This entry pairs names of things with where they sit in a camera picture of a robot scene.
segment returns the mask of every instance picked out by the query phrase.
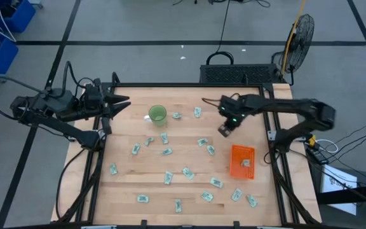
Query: orange container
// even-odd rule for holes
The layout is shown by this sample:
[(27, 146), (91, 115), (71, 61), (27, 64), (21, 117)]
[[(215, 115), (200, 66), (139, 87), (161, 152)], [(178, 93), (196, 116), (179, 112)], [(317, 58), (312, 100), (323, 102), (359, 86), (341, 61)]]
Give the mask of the orange container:
[[(243, 160), (250, 160), (251, 167), (241, 166)], [(242, 179), (254, 179), (255, 149), (246, 146), (233, 145), (231, 148), (231, 161), (229, 174)]]

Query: green cup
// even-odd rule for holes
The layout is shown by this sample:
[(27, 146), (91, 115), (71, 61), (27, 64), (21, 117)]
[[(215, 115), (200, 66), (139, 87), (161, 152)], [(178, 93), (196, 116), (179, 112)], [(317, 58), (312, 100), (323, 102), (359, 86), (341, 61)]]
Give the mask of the green cup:
[(149, 110), (150, 121), (159, 127), (167, 123), (166, 115), (166, 108), (161, 105), (155, 105)]

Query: money bill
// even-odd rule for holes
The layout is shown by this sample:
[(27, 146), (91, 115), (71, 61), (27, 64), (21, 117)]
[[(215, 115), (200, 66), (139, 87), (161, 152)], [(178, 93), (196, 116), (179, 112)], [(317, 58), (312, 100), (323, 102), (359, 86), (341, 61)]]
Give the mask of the money bill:
[(132, 149), (132, 154), (133, 154), (133, 155), (137, 155), (137, 154), (138, 154), (139, 149), (140, 149), (140, 144), (139, 144), (139, 143), (135, 144), (135, 145), (133, 146), (133, 149)]
[(241, 162), (241, 166), (243, 167), (251, 167), (250, 160), (246, 159)]
[(182, 170), (182, 172), (183, 172), (183, 174), (184, 174), (187, 178), (189, 178), (189, 179), (193, 179), (193, 177), (194, 177), (194, 173), (193, 173), (193, 172), (191, 172), (189, 168), (184, 167), (184, 169)]
[(160, 134), (160, 138), (162, 139), (163, 144), (168, 144), (169, 143), (168, 134), (162, 133), (162, 134)]
[(207, 146), (207, 151), (210, 155), (214, 156), (215, 149), (213, 146)]
[(138, 195), (137, 200), (139, 203), (148, 203), (149, 197), (147, 195)]
[(235, 202), (237, 202), (242, 195), (242, 191), (239, 188), (236, 188), (233, 195), (231, 196), (231, 199), (233, 199)]
[(207, 202), (211, 202), (214, 198), (213, 194), (209, 193), (208, 191), (204, 191), (203, 194), (201, 194), (201, 197)]
[(146, 140), (146, 142), (144, 143), (145, 146), (149, 146), (149, 143), (153, 142), (155, 139), (153, 137), (150, 137)]
[(169, 154), (172, 154), (172, 152), (173, 151), (171, 148), (167, 148), (167, 149), (163, 150), (162, 155), (169, 155)]
[(178, 112), (174, 112), (172, 118), (174, 118), (174, 119), (180, 119), (180, 118), (182, 118), (182, 114), (180, 114)]
[(171, 172), (166, 171), (165, 172), (165, 184), (170, 184), (170, 181), (172, 181), (173, 174)]
[(206, 143), (208, 143), (207, 139), (198, 139), (198, 146), (202, 147)]
[(258, 202), (254, 199), (252, 195), (247, 195), (247, 199), (251, 207), (256, 207)]
[(194, 117), (200, 118), (201, 115), (201, 108), (195, 107), (194, 108)]
[(115, 163), (112, 163), (109, 167), (109, 171), (111, 172), (111, 175), (117, 174), (117, 167), (115, 166)]
[(222, 188), (222, 182), (221, 181), (219, 181), (217, 178), (215, 178), (215, 177), (211, 177), (211, 181), (210, 181), (210, 183), (212, 184), (212, 185), (214, 185), (214, 186), (216, 186), (216, 187), (218, 187), (218, 188)]
[(175, 200), (176, 213), (182, 212), (182, 201), (180, 199)]

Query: concrete floor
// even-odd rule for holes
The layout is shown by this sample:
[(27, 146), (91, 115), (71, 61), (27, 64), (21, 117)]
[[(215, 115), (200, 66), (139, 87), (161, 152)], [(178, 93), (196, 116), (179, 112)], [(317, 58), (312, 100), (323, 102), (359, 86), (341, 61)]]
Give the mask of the concrete floor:
[[(9, 76), (44, 87), (75, 2), (43, 1), (44, 9), (37, 10), (27, 30), (16, 37), (24, 41), (22, 44), (56, 42), (19, 45)], [(353, 2), (366, 26), (366, 0)], [(172, 3), (81, 0), (69, 41), (215, 41), (220, 38), (226, 3), (209, 5), (206, 0), (199, 0), (197, 5), (192, 0), (176, 6)], [(256, 2), (232, 3), (224, 40), (285, 41), (300, 3), (300, 0), (271, 1), (268, 9)], [(304, 13), (315, 20), (314, 41), (365, 41), (347, 1), (310, 0)], [(116, 71), (122, 82), (198, 82), (200, 65), (216, 48), (215, 45), (67, 45), (54, 85), (62, 78), (66, 60), (72, 62), (77, 78), (99, 77), (108, 81)], [(282, 49), (282, 46), (234, 45), (221, 48), (234, 55), (236, 64), (265, 64), (273, 52)], [(216, 57), (212, 63), (225, 64), (227, 60)], [(295, 98), (317, 98), (337, 109), (335, 129), (317, 133), (319, 138), (336, 141), (366, 125), (366, 46), (312, 46), (295, 74), (292, 89)], [(10, 102), (17, 95), (33, 93), (9, 82), (0, 83), (0, 108), (9, 112)], [(28, 132), (28, 127), (0, 115), (0, 210)], [(364, 134), (366, 129), (356, 136)], [(65, 139), (38, 130), (5, 226), (49, 222), (67, 147)], [(355, 169), (366, 170), (366, 142), (342, 160)]]

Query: wooden table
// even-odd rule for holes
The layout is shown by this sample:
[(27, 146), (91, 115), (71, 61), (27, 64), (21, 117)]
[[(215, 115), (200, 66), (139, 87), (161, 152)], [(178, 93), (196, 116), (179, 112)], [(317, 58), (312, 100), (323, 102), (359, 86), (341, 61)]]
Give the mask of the wooden table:
[[(217, 108), (205, 104), (202, 97), (219, 99), (222, 94), (258, 94), (256, 88), (175, 88), (175, 87), (120, 87), (120, 95), (130, 96), (131, 106), (120, 112), (111, 123), (113, 134), (108, 136), (104, 162), (95, 207), (94, 224), (97, 225), (139, 225), (146, 219), (148, 225), (233, 225), (279, 226), (278, 203), (271, 166), (264, 163), (268, 152), (266, 129), (263, 116), (249, 116), (241, 127), (228, 138), (218, 133), (217, 128), (224, 122)], [(288, 85), (274, 85), (276, 98), (290, 99)], [(143, 119), (151, 106), (161, 104), (168, 111), (165, 127), (155, 127)], [(201, 107), (201, 117), (195, 118), (194, 107)], [(172, 119), (173, 112), (182, 113), (181, 120)], [(295, 114), (279, 114), (282, 128), (290, 128), (297, 123)], [(80, 120), (75, 126), (83, 130), (93, 127), (93, 119)], [(168, 134), (169, 144), (164, 145), (160, 133)], [(149, 147), (144, 146), (147, 138), (155, 138)], [(215, 155), (210, 156), (206, 147), (199, 147), (197, 140), (207, 138), (215, 147)], [(135, 143), (140, 143), (138, 155), (132, 155)], [(255, 179), (233, 179), (229, 175), (229, 155), (232, 144), (255, 148)], [(162, 156), (167, 147), (173, 153)], [(304, 153), (301, 143), (293, 143), (291, 149)], [(70, 143), (67, 153), (69, 161), (80, 147)], [(75, 160), (67, 169), (60, 191), (60, 212), (72, 204), (78, 195), (85, 170), (86, 153)], [(288, 153), (288, 164), (296, 196), (311, 215), (321, 221), (313, 183), (306, 159)], [(115, 163), (118, 174), (110, 174), (110, 164)], [(189, 167), (194, 173), (188, 180), (183, 173)], [(170, 185), (163, 183), (165, 171), (173, 172)], [(220, 179), (224, 186), (219, 189), (210, 184), (211, 177)], [(231, 200), (235, 188), (243, 192), (238, 202)], [(200, 195), (204, 191), (213, 193), (211, 203)], [(148, 204), (137, 203), (137, 195), (149, 197)], [(245, 195), (251, 194), (258, 201), (251, 208)], [(288, 221), (291, 221), (288, 199), (285, 205)], [(182, 200), (182, 212), (175, 213), (175, 199)], [(86, 198), (83, 219), (86, 219), (90, 197)]]

